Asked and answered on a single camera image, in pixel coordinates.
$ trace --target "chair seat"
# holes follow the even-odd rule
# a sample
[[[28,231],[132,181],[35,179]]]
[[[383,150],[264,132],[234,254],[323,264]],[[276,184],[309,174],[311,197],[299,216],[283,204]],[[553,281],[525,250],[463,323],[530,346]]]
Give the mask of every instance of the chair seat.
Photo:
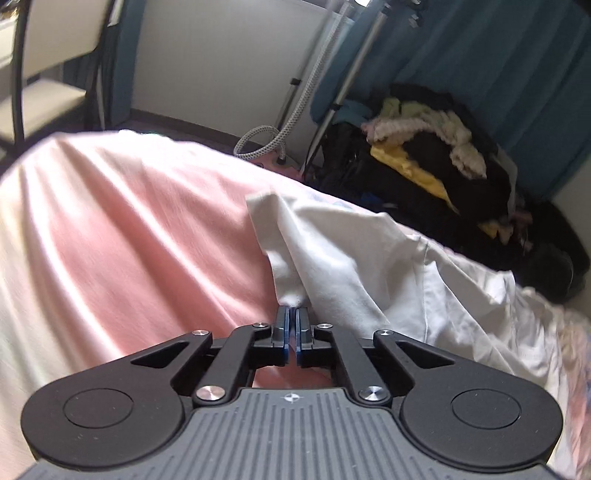
[[[85,95],[85,90],[49,79],[38,80],[23,88],[22,116],[25,138],[81,105]],[[14,143],[11,102],[11,97],[0,102],[0,136]]]

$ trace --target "fluffy pink garment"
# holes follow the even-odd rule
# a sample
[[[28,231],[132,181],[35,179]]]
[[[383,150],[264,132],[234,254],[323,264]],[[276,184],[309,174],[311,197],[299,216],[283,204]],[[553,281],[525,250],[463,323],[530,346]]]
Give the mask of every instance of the fluffy pink garment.
[[[199,144],[57,135],[0,184],[0,479],[33,461],[18,419],[56,378],[194,329],[273,322],[277,299],[245,196],[307,187]],[[294,365],[260,386],[326,384]]]

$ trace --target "white hose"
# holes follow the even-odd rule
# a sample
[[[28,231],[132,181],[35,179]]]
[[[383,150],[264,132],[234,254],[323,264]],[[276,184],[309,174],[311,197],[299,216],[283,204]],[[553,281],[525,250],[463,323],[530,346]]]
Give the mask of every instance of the white hose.
[[[302,91],[300,99],[298,100],[294,108],[294,111],[291,113],[288,121],[285,122],[285,125],[283,126],[281,131],[277,130],[275,127],[271,125],[261,125],[260,127],[253,128],[252,130],[247,132],[234,147],[234,155],[236,157],[241,158],[243,160],[254,160],[255,158],[262,157],[263,155],[266,155],[274,150],[279,149],[279,158],[285,160],[285,139],[291,133],[291,130],[294,128],[294,126],[300,119],[301,114],[306,108],[306,105],[308,104],[308,101],[310,100],[312,93],[316,88],[316,83],[318,82],[318,79],[320,78],[320,75],[324,70],[324,64],[326,63],[326,60],[330,57],[332,49],[335,46],[335,41],[339,37],[339,33],[343,28],[343,25],[345,24],[345,21],[347,19],[346,14],[349,7],[350,3],[348,1],[346,1],[341,7],[339,11],[340,18],[338,22],[334,23],[332,28],[330,29],[329,35],[328,37],[326,37],[326,40],[322,45],[322,48],[320,49],[318,58],[316,58],[314,67],[310,72],[310,76],[306,81],[306,85]],[[240,151],[244,148],[244,145],[246,145],[246,142],[248,142],[255,135],[258,135],[263,132],[272,133],[274,136],[273,140],[271,140],[267,145],[259,148],[258,150],[255,150],[254,152],[240,153]]]

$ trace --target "gray ribbed surface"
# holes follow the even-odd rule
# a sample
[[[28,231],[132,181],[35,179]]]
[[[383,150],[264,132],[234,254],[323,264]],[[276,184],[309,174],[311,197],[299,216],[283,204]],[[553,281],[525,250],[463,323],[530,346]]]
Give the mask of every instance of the gray ribbed surface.
[[[289,390],[245,389],[229,405],[197,410],[172,445],[135,465],[108,472],[75,472],[40,462],[21,479],[555,478],[542,466],[502,475],[460,472],[413,447],[387,411],[358,407],[340,388],[293,393],[299,398]]]

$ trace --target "beige chair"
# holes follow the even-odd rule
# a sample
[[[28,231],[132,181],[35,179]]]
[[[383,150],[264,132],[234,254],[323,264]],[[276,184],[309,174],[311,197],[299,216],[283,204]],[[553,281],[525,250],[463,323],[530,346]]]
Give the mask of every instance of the beige chair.
[[[115,0],[21,0],[12,55],[11,96],[0,103],[0,147],[18,156],[60,121],[83,112],[91,129],[99,60]],[[27,79],[92,53],[86,90]]]

